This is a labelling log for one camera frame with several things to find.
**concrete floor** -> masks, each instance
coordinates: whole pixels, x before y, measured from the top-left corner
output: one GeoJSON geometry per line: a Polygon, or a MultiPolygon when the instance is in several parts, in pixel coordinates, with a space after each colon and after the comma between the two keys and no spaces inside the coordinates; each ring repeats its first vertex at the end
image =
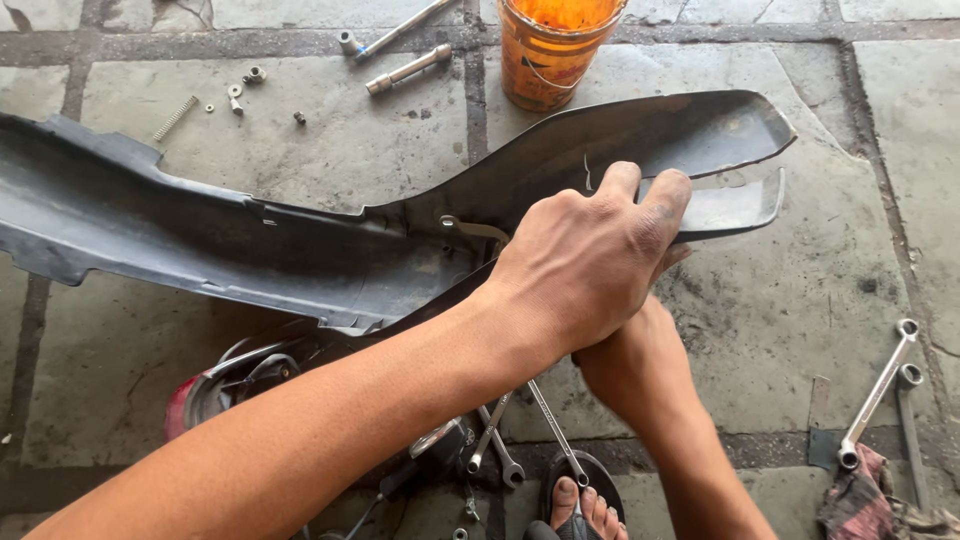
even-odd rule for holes
{"type": "MultiPolygon", "coordinates": [[[[334,35],[370,42],[424,2],[369,0],[2,0],[0,110],[55,112],[144,142],[190,95],[193,110],[157,148],[161,169],[257,196],[354,211],[438,184],[542,115],[499,88],[494,0],[454,2],[387,54],[351,68],[334,35]],[[454,61],[372,100],[363,83],[450,41],[454,61]],[[240,119],[224,88],[251,65],[240,119]],[[303,110],[305,130],[290,115],[303,110]]],[[[787,171],[771,227],[695,245],[661,278],[701,397],[734,466],[783,538],[816,538],[829,472],[805,466],[813,376],[832,380],[827,427],[851,421],[897,337],[920,321],[910,360],[932,499],[960,514],[954,478],[960,388],[960,250],[951,231],[960,129],[955,0],[632,0],[569,105],[717,88],[762,92],[800,139],[781,156],[722,175],[739,185],[787,171]]],[[[183,380],[285,315],[112,275],[76,288],[33,278],[0,253],[0,540],[162,442],[163,407],[183,380]]],[[[656,468],[629,430],[562,360],[539,378],[572,446],[601,456],[633,538],[672,532],[656,468]]],[[[519,392],[502,431],[529,480],[491,469],[463,512],[460,486],[382,505],[367,538],[518,538],[536,510],[538,471],[556,451],[519,392]]],[[[893,400],[866,440],[894,460],[910,499],[893,400]]],[[[495,462],[490,457],[485,460],[495,462]]],[[[361,480],[313,523],[349,529],[375,494],[361,480]]]]}

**combination wrench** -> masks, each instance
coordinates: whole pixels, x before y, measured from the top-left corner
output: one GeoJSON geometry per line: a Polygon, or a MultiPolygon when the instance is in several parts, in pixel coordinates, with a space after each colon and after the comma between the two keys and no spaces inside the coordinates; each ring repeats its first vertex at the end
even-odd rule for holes
{"type": "Polygon", "coordinates": [[[546,417],[547,424],[550,425],[554,436],[557,437],[560,448],[564,450],[564,455],[566,455],[566,460],[570,463],[570,468],[573,469],[573,476],[577,480],[577,484],[582,488],[587,487],[590,483],[590,478],[587,476],[587,473],[584,472],[583,467],[580,466],[580,462],[577,461],[577,456],[573,454],[570,445],[566,443],[564,432],[560,431],[560,425],[557,424],[557,419],[554,418],[553,413],[550,412],[550,407],[547,406],[546,401],[543,399],[540,388],[537,387],[537,383],[534,380],[529,380],[527,386],[529,386],[530,391],[534,393],[534,398],[536,398],[537,403],[540,404],[540,410],[543,411],[543,416],[546,417]]]}
{"type": "Polygon", "coordinates": [[[493,430],[496,430],[496,425],[500,423],[500,417],[503,416],[504,409],[507,408],[507,402],[510,401],[510,396],[513,395],[514,391],[511,390],[500,397],[500,401],[496,402],[496,407],[493,408],[493,414],[490,417],[490,421],[487,422],[487,428],[483,430],[483,435],[480,436],[480,441],[477,443],[477,449],[473,452],[473,455],[470,457],[469,463],[467,463],[467,472],[474,475],[477,471],[480,470],[480,460],[483,458],[483,452],[487,449],[487,445],[490,444],[490,438],[493,436],[493,430]]]}
{"type": "Polygon", "coordinates": [[[913,487],[917,495],[917,506],[921,512],[930,508],[930,498],[926,492],[924,460],[920,455],[920,442],[917,440],[917,426],[913,422],[913,407],[910,406],[910,390],[924,381],[924,374],[913,364],[903,364],[897,370],[897,405],[900,406],[900,424],[906,439],[906,453],[910,458],[910,472],[913,474],[913,487]]]}
{"type": "MultiPolygon", "coordinates": [[[[490,423],[490,413],[487,411],[486,405],[478,406],[477,414],[480,415],[480,420],[482,420],[484,424],[490,423]]],[[[507,447],[503,444],[500,431],[496,428],[493,429],[493,447],[500,455],[500,466],[503,467],[503,483],[507,484],[511,489],[516,489],[516,485],[514,485],[514,475],[520,475],[520,480],[526,480],[527,476],[523,473],[523,467],[520,467],[520,465],[510,457],[510,454],[507,453],[507,447]]]]}
{"type": "Polygon", "coordinates": [[[840,441],[840,450],[837,451],[837,458],[840,460],[840,466],[848,471],[856,469],[860,464],[860,458],[856,455],[856,441],[860,438],[863,430],[867,428],[870,417],[874,415],[876,406],[880,404],[883,394],[886,393],[887,388],[890,387],[890,383],[893,382],[894,377],[897,375],[897,370],[900,368],[903,357],[906,356],[910,345],[913,345],[917,341],[917,332],[919,330],[917,321],[900,319],[897,321],[896,328],[897,333],[900,334],[900,343],[897,345],[897,349],[894,350],[893,355],[890,356],[890,361],[887,362],[883,371],[880,372],[880,377],[876,380],[874,389],[871,390],[867,401],[860,408],[860,412],[856,413],[856,419],[853,420],[853,424],[850,426],[850,429],[847,430],[847,434],[844,435],[843,440],[840,441]]]}

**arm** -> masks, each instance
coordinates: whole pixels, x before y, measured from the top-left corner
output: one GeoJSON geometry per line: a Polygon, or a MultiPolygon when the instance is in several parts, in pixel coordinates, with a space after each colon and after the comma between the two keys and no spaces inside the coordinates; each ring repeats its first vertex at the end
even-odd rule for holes
{"type": "Polygon", "coordinates": [[[444,314],[192,429],[38,538],[287,538],[377,463],[619,328],[680,227],[689,179],[642,205],[631,163],[533,205],[491,277],[444,314]]]}
{"type": "Polygon", "coordinates": [[[593,393],[657,462],[677,538],[777,537],[727,460],[673,317],[655,297],[574,357],[593,393]]]}

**flip-flop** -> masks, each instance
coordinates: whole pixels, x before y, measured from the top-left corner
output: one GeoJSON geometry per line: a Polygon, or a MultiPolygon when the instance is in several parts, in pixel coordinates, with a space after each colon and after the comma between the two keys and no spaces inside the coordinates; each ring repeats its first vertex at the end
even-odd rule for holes
{"type": "MultiPolygon", "coordinates": [[[[607,506],[616,509],[616,515],[620,523],[627,523],[627,514],[623,511],[623,501],[620,500],[620,493],[613,485],[613,478],[604,468],[603,464],[597,461],[586,452],[574,450],[573,454],[577,456],[580,467],[589,477],[589,486],[597,490],[597,495],[607,500],[607,506]]],[[[553,486],[557,484],[560,477],[573,478],[573,468],[566,460],[563,452],[554,455],[547,464],[546,473],[543,475],[543,481],[540,484],[540,519],[545,523],[550,523],[550,515],[553,512],[553,486]]]]}

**toe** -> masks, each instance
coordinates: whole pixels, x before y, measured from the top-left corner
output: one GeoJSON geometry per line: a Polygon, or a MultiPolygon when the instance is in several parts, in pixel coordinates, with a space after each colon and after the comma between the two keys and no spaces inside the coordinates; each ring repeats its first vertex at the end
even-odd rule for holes
{"type": "Polygon", "coordinates": [[[570,477],[560,477],[553,486],[553,511],[550,513],[550,528],[557,530],[573,515],[577,505],[577,482],[570,477]]]}
{"type": "Polygon", "coordinates": [[[590,518],[590,522],[593,523],[593,528],[597,529],[597,532],[600,532],[604,529],[604,523],[607,521],[607,500],[602,496],[597,496],[597,504],[593,507],[593,517],[590,518]]]}
{"type": "Polygon", "coordinates": [[[610,506],[607,508],[607,521],[603,525],[604,532],[603,537],[613,540],[616,536],[616,532],[620,530],[620,522],[617,520],[616,508],[610,506]]]}
{"type": "Polygon", "coordinates": [[[613,538],[613,540],[628,540],[628,538],[627,538],[627,526],[623,525],[622,523],[621,523],[621,524],[617,524],[617,532],[616,532],[616,536],[613,538]]]}
{"type": "Polygon", "coordinates": [[[584,494],[580,496],[580,511],[584,517],[592,520],[593,509],[597,506],[597,490],[590,486],[584,488],[584,494]]]}

